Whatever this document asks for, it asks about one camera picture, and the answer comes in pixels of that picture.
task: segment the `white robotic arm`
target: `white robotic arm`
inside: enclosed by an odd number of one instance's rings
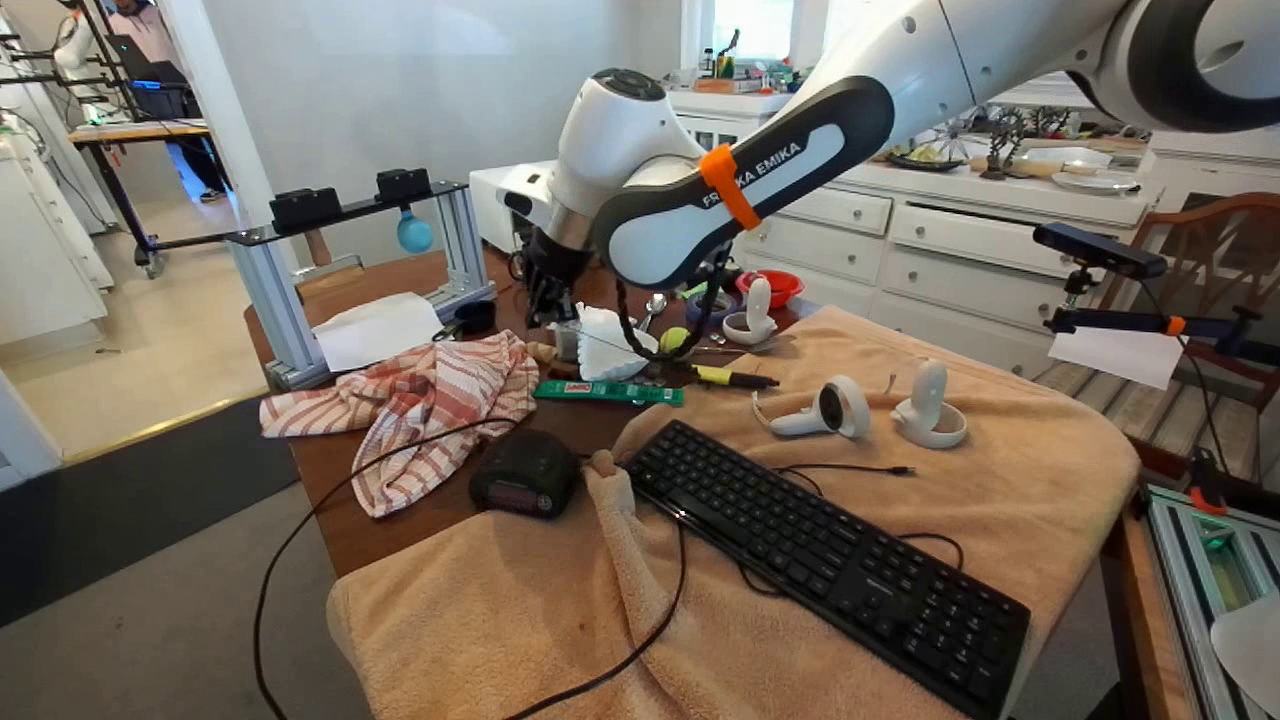
[[[515,214],[524,208],[555,251],[601,251],[625,284],[674,288],[719,262],[760,214],[1051,68],[1140,126],[1280,125],[1274,0],[858,3],[860,23],[790,106],[719,155],[735,189],[701,168],[657,78],[597,70],[545,189],[513,189]]]

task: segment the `patterned cloth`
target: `patterned cloth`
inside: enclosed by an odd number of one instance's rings
[[[537,404],[539,370],[513,330],[443,338],[342,377],[332,388],[259,401],[264,435],[367,426],[354,490],[367,514],[394,514],[442,489],[482,435],[505,435]]]

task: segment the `black keyboard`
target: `black keyboard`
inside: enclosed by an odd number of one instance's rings
[[[637,490],[845,635],[971,714],[1000,714],[1034,613],[674,421]]]

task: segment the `rug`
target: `rug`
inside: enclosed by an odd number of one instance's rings
[[[257,401],[0,490],[0,626],[296,479]]]

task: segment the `window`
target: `window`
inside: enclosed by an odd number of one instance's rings
[[[719,53],[741,30],[734,54],[784,58],[793,54],[797,0],[688,0],[696,58],[704,46]]]

